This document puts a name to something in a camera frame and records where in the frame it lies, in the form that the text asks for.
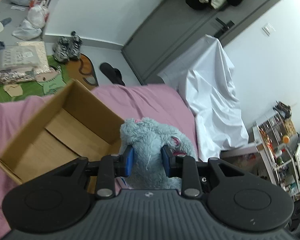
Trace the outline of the grey fluffy plush toy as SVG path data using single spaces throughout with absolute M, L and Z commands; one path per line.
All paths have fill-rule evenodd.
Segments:
M 168 178 L 165 174 L 161 158 L 161 148 L 165 145 L 171 152 L 198 159 L 191 140 L 184 133 L 151 118 L 126 119 L 120 127 L 120 136 L 120 153 L 129 145 L 135 151 L 131 175 L 125 178 L 131 189 L 181 189 L 180 178 Z

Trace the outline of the pink bed sheet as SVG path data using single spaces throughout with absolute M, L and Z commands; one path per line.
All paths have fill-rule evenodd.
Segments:
M 91 91 L 108 108 L 123 119 L 148 117 L 176 127 L 197 146 L 193 114 L 180 95 L 167 85 L 124 87 L 105 85 Z M 21 126 L 49 100 L 49 96 L 28 96 L 20 101 L 0 102 L 0 153 Z M 5 194 L 16 186 L 0 168 L 0 239 L 10 231 L 2 213 Z

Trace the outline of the brown cardboard box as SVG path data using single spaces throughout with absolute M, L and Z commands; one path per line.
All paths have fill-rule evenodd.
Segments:
M 0 168 L 23 184 L 77 158 L 118 153 L 124 120 L 79 81 L 56 93 L 0 156 Z

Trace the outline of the black slipper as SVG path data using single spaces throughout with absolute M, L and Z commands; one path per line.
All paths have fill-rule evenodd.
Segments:
M 104 62 L 100 64 L 99 69 L 111 81 L 111 83 L 125 86 L 122 74 L 117 68 L 113 68 L 109 63 Z

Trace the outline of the white draped cloth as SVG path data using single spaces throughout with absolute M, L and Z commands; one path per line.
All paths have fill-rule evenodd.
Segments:
M 192 112 L 202 161 L 248 143 L 232 80 L 234 68 L 220 41 L 206 35 L 158 74 Z

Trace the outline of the white shelf with clutter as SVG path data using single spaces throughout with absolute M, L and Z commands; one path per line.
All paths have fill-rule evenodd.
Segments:
M 300 135 L 289 105 L 278 101 L 255 121 L 249 144 L 223 151 L 221 158 L 300 199 Z

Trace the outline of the green cartoon floor mat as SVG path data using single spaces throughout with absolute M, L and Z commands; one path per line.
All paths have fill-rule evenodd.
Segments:
M 84 54 L 78 61 L 69 61 L 66 64 L 55 61 L 53 56 L 48 56 L 47 60 L 50 72 L 37 75 L 34 81 L 0 85 L 0 102 L 21 101 L 28 96 L 55 94 L 71 80 L 78 80 L 89 90 L 98 86 L 93 63 Z

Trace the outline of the zebra pattern sneaker left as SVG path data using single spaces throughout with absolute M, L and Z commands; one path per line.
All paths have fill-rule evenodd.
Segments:
M 69 43 L 66 37 L 60 37 L 53 45 L 53 58 L 60 63 L 67 63 L 69 61 Z

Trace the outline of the zebra pattern sneaker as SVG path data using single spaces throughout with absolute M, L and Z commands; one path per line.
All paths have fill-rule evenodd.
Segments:
M 53 58 L 60 63 L 67 63 L 69 61 L 69 43 L 66 37 L 60 37 L 53 45 Z
M 69 58 L 78 61 L 81 58 L 82 39 L 76 34 L 75 31 L 71 32 L 72 41 L 69 45 Z

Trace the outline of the zebra pattern sneaker right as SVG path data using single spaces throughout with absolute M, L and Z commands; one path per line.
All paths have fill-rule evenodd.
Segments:
M 76 34 L 75 31 L 71 32 L 72 41 L 69 45 L 69 58 L 78 61 L 81 58 L 82 39 Z

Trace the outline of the grey door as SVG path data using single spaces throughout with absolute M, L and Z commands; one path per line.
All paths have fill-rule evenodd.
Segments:
M 195 11 L 185 0 L 164 0 L 125 44 L 122 53 L 141 84 L 161 83 L 158 73 L 205 35 L 229 44 L 280 0 L 243 0 L 220 10 Z

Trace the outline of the packaged bedding in plastic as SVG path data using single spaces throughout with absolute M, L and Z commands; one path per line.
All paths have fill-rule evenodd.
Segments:
M 0 50 L 0 85 L 34 81 L 49 72 L 43 41 L 19 42 Z

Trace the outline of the white plastic bag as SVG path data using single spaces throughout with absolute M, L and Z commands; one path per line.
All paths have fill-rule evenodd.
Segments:
M 25 19 L 12 32 L 12 36 L 23 40 L 30 41 L 38 38 L 46 25 L 49 10 L 45 6 L 45 1 L 31 7 Z

